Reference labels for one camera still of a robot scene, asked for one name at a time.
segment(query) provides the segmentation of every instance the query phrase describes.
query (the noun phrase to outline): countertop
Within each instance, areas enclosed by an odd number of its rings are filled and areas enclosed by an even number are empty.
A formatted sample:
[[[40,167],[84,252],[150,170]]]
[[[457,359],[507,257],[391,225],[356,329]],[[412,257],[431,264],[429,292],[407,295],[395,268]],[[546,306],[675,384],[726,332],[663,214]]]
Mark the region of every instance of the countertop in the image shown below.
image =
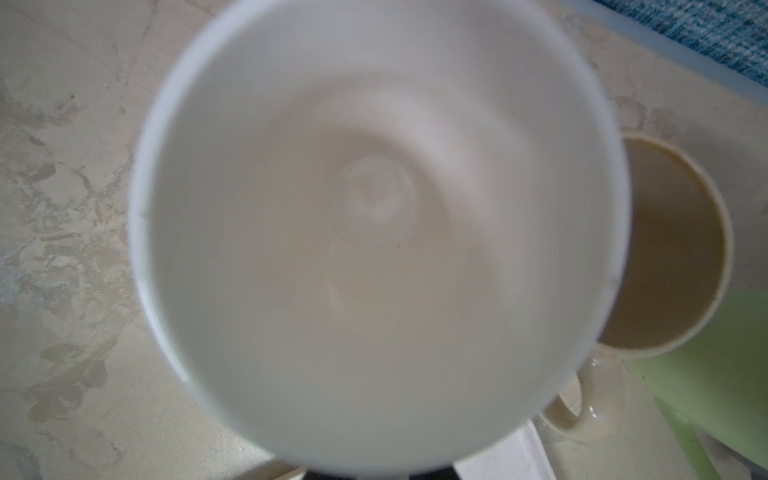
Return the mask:
[[[0,0],[0,478],[269,478],[290,467],[224,429],[148,330],[128,262],[134,145],[154,92],[226,0]],[[733,217],[733,282],[768,286],[768,108],[554,2],[622,126],[688,150]],[[628,381],[595,445],[539,423],[561,480],[693,480]],[[726,479],[747,478],[714,448]]]

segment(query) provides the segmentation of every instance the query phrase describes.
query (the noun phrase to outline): beige mug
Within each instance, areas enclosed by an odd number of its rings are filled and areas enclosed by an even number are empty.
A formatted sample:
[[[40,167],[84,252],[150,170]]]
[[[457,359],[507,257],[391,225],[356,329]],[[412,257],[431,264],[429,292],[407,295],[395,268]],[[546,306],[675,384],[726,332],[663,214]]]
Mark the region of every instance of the beige mug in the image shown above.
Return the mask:
[[[624,132],[632,182],[632,233],[618,297],[598,344],[577,371],[581,411],[560,396],[543,411],[560,433],[599,439],[624,404],[621,362],[667,353],[699,333],[730,278],[733,232],[707,173],[677,147]]]

